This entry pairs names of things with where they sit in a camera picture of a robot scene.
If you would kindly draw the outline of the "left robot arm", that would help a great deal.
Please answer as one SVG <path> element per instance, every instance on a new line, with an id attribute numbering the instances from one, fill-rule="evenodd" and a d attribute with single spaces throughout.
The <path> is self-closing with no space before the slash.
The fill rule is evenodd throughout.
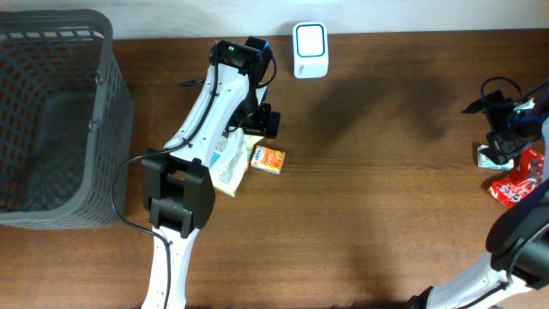
<path id="1" fill-rule="evenodd" d="M 201 93 L 162 150 L 142 159 L 143 204 L 154 234 L 145 308 L 184 308 L 185 283 L 197 235 L 215 203 L 209 170 L 220 138 L 235 128 L 274 139 L 281 116 L 265 97 L 263 80 L 276 61 L 269 42 L 250 36 L 240 45 L 214 44 Z"/>

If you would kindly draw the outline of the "orange tissue pack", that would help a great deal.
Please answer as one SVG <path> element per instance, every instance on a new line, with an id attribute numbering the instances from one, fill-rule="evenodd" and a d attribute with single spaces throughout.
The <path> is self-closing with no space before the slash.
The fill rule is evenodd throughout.
<path id="1" fill-rule="evenodd" d="M 257 145 L 250 165 L 265 172 L 280 174 L 285 158 L 285 152 Z"/>

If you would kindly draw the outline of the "red snack bag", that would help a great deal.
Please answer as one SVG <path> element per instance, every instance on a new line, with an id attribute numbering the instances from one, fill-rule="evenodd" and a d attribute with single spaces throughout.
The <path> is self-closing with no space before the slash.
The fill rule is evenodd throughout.
<path id="1" fill-rule="evenodd" d="M 513 208 L 541 184 L 544 163 L 543 154 L 527 148 L 520 156 L 519 165 L 495 180 L 487 192 L 502 205 Z"/>

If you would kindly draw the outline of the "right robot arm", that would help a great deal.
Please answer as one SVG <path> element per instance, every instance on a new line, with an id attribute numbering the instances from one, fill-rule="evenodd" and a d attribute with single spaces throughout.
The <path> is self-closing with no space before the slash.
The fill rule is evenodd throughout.
<path id="1" fill-rule="evenodd" d="M 490 132 L 482 154 L 498 165 L 548 140 L 548 84 L 513 100 L 499 90 L 482 93 L 467 113 L 483 112 Z M 511 296 L 548 284 L 548 170 L 533 192 L 493 224 L 484 255 L 452 281 L 429 287 L 406 303 L 413 309 L 494 308 Z"/>

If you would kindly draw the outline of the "cream noodle packet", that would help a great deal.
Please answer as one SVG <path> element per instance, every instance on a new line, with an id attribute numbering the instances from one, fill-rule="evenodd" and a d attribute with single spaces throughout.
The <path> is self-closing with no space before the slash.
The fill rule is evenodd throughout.
<path id="1" fill-rule="evenodd" d="M 209 167 L 213 186 L 217 191 L 235 197 L 249 166 L 252 150 L 262 139 L 262 136 L 247 135 L 242 129 L 220 138 Z"/>

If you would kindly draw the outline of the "teal tissue pack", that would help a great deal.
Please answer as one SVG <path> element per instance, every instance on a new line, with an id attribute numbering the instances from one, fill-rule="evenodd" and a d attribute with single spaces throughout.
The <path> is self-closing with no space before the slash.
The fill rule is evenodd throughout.
<path id="1" fill-rule="evenodd" d="M 481 144 L 477 148 L 477 167 L 492 169 L 492 170 L 509 171 L 515 166 L 513 160 L 510 160 L 507 163 L 504 163 L 503 165 L 496 164 L 494 161 L 489 159 L 485 154 L 481 153 L 481 151 L 486 148 L 488 148 L 488 146 L 483 144 Z"/>

